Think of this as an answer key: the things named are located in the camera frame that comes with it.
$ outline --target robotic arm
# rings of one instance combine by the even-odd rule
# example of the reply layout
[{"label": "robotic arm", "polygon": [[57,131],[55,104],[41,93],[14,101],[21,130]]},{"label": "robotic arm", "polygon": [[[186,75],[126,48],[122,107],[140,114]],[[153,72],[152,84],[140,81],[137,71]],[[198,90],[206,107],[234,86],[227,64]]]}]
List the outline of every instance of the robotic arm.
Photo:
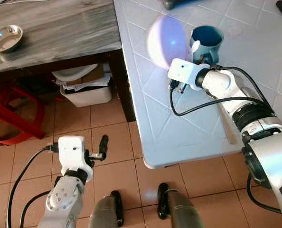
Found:
[{"label": "robotic arm", "polygon": [[[189,84],[194,90],[204,90],[216,99],[252,94],[250,89],[238,86],[228,70],[211,69],[208,64],[196,65],[179,58],[173,59],[168,77]],[[250,100],[222,103],[240,131],[242,152],[253,179],[273,190],[282,212],[282,122],[269,104],[264,104]]]},{"label": "robotic arm", "polygon": [[58,140],[62,177],[46,199],[45,213],[39,228],[74,228],[82,210],[85,184],[93,177],[94,159],[106,158],[108,137],[103,136],[100,153],[89,154],[84,137],[63,136]]}]

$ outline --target red chair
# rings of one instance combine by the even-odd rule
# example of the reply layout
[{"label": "red chair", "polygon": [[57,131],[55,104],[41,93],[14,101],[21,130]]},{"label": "red chair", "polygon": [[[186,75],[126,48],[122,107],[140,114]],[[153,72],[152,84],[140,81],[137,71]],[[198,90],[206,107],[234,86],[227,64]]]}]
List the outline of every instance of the red chair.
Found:
[{"label": "red chair", "polygon": [[[14,108],[9,104],[11,101],[28,97],[37,104],[37,113],[32,123],[23,119],[14,112]],[[21,133],[10,139],[0,137],[0,143],[4,145],[13,145],[20,143],[31,136],[38,139],[44,137],[45,132],[40,129],[45,114],[44,104],[29,92],[19,88],[11,83],[0,84],[0,120],[7,122],[21,130]]]}]

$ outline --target white table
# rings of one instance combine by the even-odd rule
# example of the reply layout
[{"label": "white table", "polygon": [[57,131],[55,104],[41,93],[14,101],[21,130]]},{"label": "white table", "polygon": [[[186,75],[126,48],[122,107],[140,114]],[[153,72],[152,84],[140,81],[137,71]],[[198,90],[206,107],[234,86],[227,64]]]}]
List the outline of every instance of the white table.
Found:
[{"label": "white table", "polygon": [[[219,156],[242,147],[241,142],[228,143],[215,106],[184,117],[172,113],[167,72],[151,62],[146,50],[146,32],[153,21],[162,14],[173,15],[183,23],[188,39],[197,26],[221,29],[225,39],[219,64],[247,71],[282,119],[282,15],[275,2],[198,0],[166,11],[156,0],[114,0],[143,158],[149,168]],[[174,96],[179,112],[208,100],[202,91],[190,88]]]}]

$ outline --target dark wooden table leg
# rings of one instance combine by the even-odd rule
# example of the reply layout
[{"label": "dark wooden table leg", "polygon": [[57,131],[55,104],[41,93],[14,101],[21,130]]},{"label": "dark wooden table leg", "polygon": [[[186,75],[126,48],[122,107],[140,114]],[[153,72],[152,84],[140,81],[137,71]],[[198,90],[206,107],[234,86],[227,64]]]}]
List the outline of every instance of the dark wooden table leg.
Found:
[{"label": "dark wooden table leg", "polygon": [[122,50],[106,53],[127,122],[136,120]]}]

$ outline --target mug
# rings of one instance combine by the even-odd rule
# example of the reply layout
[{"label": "mug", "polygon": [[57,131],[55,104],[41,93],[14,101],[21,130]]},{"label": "mug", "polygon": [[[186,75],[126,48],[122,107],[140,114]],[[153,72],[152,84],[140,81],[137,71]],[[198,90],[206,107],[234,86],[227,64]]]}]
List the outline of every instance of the mug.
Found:
[{"label": "mug", "polygon": [[203,25],[191,32],[190,48],[193,63],[216,64],[219,61],[218,50],[223,41],[223,33],[210,25]]}]

